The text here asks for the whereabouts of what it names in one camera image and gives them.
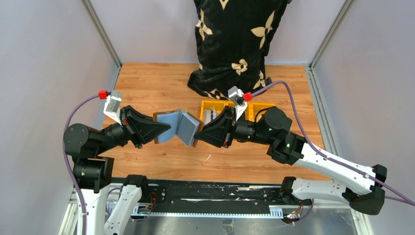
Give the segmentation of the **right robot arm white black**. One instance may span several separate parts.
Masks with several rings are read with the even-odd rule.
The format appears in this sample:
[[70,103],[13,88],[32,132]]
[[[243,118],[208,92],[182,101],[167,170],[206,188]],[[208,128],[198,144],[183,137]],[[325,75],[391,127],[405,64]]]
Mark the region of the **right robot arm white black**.
[[194,137],[225,148],[234,140],[264,144],[274,161],[308,168],[327,177],[326,181],[285,177],[278,195],[285,204],[320,199],[348,204],[364,214],[379,214],[385,202],[382,184],[387,169],[379,164],[355,164],[328,153],[291,132],[291,124],[292,120],[275,106],[266,109],[257,122],[236,119],[236,110],[227,106]]

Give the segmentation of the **yellow bin right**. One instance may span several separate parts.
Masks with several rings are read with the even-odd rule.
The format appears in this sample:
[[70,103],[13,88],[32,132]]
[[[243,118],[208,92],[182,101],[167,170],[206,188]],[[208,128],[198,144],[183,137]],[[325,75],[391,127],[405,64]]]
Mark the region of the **yellow bin right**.
[[275,106],[274,103],[250,102],[248,104],[249,120],[253,122],[258,122],[261,119],[261,117],[265,114],[266,110],[273,106]]

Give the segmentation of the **black floral blanket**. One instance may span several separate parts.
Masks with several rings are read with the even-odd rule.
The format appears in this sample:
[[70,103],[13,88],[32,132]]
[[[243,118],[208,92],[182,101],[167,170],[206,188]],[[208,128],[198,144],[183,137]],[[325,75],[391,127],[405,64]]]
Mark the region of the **black floral blanket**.
[[201,96],[227,100],[234,86],[257,92],[272,80],[265,57],[289,0],[196,0],[199,68],[188,87]]

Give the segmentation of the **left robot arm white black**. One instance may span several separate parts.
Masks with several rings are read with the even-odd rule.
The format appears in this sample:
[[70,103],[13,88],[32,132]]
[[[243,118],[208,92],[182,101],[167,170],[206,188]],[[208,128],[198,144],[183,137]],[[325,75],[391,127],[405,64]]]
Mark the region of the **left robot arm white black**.
[[141,149],[169,130],[169,124],[154,121],[131,106],[123,107],[120,122],[96,130],[81,123],[69,126],[63,135],[64,153],[74,160],[69,172],[75,179],[79,208],[79,232],[83,235],[122,235],[137,202],[150,196],[146,176],[128,175],[115,208],[106,218],[107,198],[112,182],[114,158],[102,154],[131,142]]

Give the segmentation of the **aluminium frame rail right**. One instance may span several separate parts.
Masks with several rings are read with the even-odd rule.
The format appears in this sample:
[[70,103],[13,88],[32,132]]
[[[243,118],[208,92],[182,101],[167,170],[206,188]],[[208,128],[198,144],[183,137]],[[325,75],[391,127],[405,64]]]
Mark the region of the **aluminium frame rail right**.
[[336,15],[333,23],[331,24],[328,32],[326,33],[323,41],[321,42],[312,61],[308,64],[308,66],[304,67],[308,79],[308,85],[312,96],[317,121],[319,124],[323,145],[327,151],[335,154],[338,153],[336,140],[331,131],[331,123],[322,97],[321,87],[318,83],[316,68],[319,62],[321,61],[326,49],[331,43],[333,37],[335,36],[342,22],[344,21],[344,18],[347,16],[348,12],[350,11],[354,3],[355,1],[353,0],[344,1],[342,7],[340,8],[340,11]]

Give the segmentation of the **aluminium frame rail left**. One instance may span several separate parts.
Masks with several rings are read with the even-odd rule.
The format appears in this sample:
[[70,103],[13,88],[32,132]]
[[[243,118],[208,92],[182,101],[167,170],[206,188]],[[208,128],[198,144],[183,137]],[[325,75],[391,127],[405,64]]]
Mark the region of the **aluminium frame rail left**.
[[122,62],[113,46],[113,44],[111,43],[111,40],[108,36],[108,34],[106,33],[106,30],[103,27],[103,24],[101,23],[101,20],[99,19],[99,16],[97,14],[97,12],[95,11],[92,2],[90,0],[80,0],[80,2],[82,3],[82,5],[84,6],[93,26],[95,27],[99,37],[101,38],[101,41],[103,42],[106,50],[108,51],[111,59],[113,60],[113,62],[115,63],[116,67],[118,68],[118,70],[121,70],[122,67]]

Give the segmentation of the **aluminium frame rail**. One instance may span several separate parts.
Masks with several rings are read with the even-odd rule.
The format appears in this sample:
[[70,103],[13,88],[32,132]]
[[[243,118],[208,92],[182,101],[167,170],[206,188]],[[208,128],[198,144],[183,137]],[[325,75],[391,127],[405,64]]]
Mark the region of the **aluminium frame rail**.
[[353,0],[344,1],[342,7],[340,8],[340,11],[336,15],[333,23],[331,24],[328,32],[326,33],[323,41],[321,42],[312,61],[308,64],[308,66],[304,67],[308,79],[308,85],[312,96],[317,121],[319,124],[323,145],[327,151],[335,154],[338,153],[336,140],[331,131],[331,123],[322,97],[321,87],[318,83],[316,68],[319,62],[321,61],[326,49],[331,43],[333,37],[335,36],[342,22],[344,21],[344,18],[347,16],[348,12],[350,11],[354,3],[355,1]]
[[99,37],[101,38],[101,41],[103,42],[106,50],[108,51],[111,59],[113,60],[113,62],[115,63],[116,67],[118,68],[118,70],[121,70],[122,67],[122,62],[113,46],[113,44],[111,43],[111,40],[108,36],[108,34],[106,33],[106,30],[103,27],[103,24],[101,23],[101,20],[99,19],[99,16],[97,14],[97,12],[95,11],[92,2],[90,0],[80,0],[80,2],[82,3],[82,5],[84,6],[93,26],[95,27]]

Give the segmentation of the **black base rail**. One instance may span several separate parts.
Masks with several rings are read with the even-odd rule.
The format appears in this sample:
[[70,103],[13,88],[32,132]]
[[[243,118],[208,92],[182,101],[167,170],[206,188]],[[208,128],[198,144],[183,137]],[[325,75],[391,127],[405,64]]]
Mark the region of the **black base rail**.
[[280,184],[148,179],[148,192],[137,205],[152,214],[265,215],[270,207],[298,209],[311,200],[287,199]]

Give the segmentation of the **brown leather card holder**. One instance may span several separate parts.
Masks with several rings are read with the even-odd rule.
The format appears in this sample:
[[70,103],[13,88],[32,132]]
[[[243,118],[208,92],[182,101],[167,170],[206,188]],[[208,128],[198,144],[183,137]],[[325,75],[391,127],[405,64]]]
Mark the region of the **brown leather card holder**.
[[153,120],[170,125],[170,129],[154,139],[155,144],[168,142],[176,136],[186,146],[196,147],[198,141],[194,136],[204,126],[204,123],[199,118],[184,110],[154,113]]

